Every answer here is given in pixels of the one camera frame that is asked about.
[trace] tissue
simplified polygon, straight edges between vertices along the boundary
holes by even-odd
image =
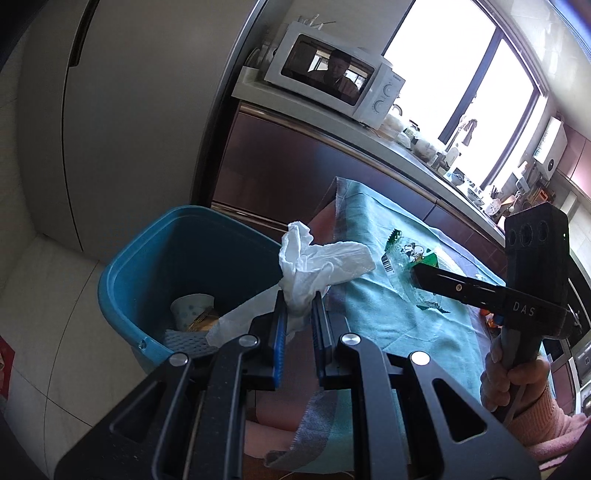
[[[366,245],[358,242],[312,245],[313,239],[306,225],[290,223],[279,250],[283,278],[277,285],[220,317],[209,330],[207,342],[221,347],[233,338],[248,333],[254,317],[273,311],[279,289],[283,290],[287,304],[287,335],[291,339],[295,332],[305,328],[317,291],[325,295],[330,285],[353,280],[375,269]]]

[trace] white microwave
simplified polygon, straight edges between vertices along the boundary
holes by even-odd
[[[287,28],[265,80],[373,128],[404,85],[384,57],[299,22]]]

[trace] silver screw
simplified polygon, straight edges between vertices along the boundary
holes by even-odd
[[[341,338],[340,341],[343,342],[345,345],[358,345],[361,342],[361,337],[354,333],[345,333]]]
[[[189,357],[184,353],[175,353],[168,359],[168,363],[173,367],[182,367],[183,365],[187,365],[188,361]]]
[[[238,343],[244,347],[255,346],[258,343],[258,338],[254,335],[242,335],[238,339]]]
[[[416,365],[427,365],[431,361],[431,358],[425,352],[414,352],[410,359]]]

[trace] pink sleeve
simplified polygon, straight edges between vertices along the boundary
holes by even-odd
[[[515,418],[509,431],[528,448],[538,462],[558,459],[569,453],[591,421],[584,414],[569,417],[546,387],[540,399]]]

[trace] paper cup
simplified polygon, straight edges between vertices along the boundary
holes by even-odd
[[[205,293],[193,293],[176,299],[170,305],[177,330],[186,332],[189,325],[201,315],[205,309],[213,307],[213,297]]]

